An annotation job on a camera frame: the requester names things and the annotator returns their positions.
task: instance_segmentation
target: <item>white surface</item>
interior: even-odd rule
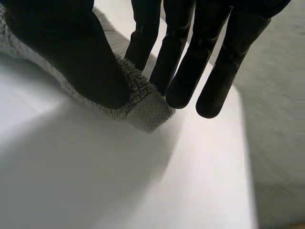
[[[96,5],[129,37],[129,1]],[[165,33],[153,52],[157,54]],[[105,120],[31,64],[0,56],[1,229],[252,229],[238,93],[215,119],[195,101],[152,135]]]

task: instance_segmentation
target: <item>gray fleece cloth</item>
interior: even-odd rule
[[[117,53],[116,58],[126,75],[131,91],[129,101],[123,107],[115,110],[100,106],[76,92],[59,71],[13,35],[4,20],[4,12],[5,8],[0,5],[0,51],[14,58],[34,62],[54,76],[60,82],[63,90],[82,104],[98,110],[113,120],[127,121],[148,133],[153,132],[174,114],[174,109],[167,105],[154,85],[149,83],[148,79],[139,70],[135,69],[131,62],[120,58],[121,55],[125,54],[129,41],[117,32],[107,18],[97,9],[94,9],[94,13],[104,28],[112,50]],[[152,58],[149,59],[148,65],[152,69]]]

